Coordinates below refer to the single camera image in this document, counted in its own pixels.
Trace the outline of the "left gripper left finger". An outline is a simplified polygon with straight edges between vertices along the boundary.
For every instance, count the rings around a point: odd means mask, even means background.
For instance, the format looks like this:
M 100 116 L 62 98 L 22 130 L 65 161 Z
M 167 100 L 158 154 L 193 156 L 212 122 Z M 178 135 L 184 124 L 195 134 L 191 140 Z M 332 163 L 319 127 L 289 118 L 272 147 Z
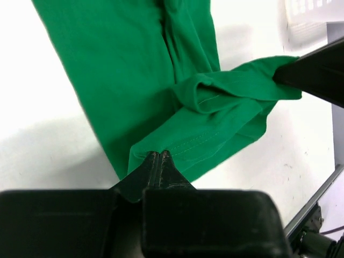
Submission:
M 1 257 L 142 257 L 142 192 L 159 155 L 109 189 L 1 193 Z

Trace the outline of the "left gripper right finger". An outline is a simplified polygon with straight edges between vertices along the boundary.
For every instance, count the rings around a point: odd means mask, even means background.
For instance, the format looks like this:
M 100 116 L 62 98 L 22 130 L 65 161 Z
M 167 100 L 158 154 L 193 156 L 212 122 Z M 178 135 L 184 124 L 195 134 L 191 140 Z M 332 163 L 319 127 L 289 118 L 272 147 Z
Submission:
M 169 152 L 150 152 L 142 194 L 145 257 L 291 257 L 280 214 L 262 191 L 197 190 Z

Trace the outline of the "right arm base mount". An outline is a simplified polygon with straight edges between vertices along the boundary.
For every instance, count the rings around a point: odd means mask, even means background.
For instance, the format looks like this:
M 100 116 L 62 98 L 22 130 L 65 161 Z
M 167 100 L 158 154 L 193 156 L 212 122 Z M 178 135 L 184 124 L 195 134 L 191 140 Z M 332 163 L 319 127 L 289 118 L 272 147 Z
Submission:
M 343 237 L 336 241 L 320 231 L 324 219 L 319 205 L 321 197 L 342 173 L 343 165 L 337 165 L 331 176 L 284 228 L 293 257 L 343 257 Z

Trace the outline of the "green t shirt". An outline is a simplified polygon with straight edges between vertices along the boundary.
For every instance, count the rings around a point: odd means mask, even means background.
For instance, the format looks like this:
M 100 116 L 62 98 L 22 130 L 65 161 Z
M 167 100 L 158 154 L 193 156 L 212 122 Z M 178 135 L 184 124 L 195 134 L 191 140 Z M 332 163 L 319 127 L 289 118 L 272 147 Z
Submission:
M 293 56 L 220 69 L 209 1 L 34 1 L 119 178 L 169 151 L 193 181 L 262 137 Z

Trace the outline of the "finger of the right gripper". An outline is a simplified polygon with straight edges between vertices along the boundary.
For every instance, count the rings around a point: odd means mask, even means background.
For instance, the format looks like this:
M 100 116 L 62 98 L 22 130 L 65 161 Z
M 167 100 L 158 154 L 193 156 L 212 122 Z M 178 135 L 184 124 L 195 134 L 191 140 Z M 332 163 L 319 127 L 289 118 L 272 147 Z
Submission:
M 273 80 L 342 108 L 343 73 L 343 38 L 340 38 L 279 67 Z

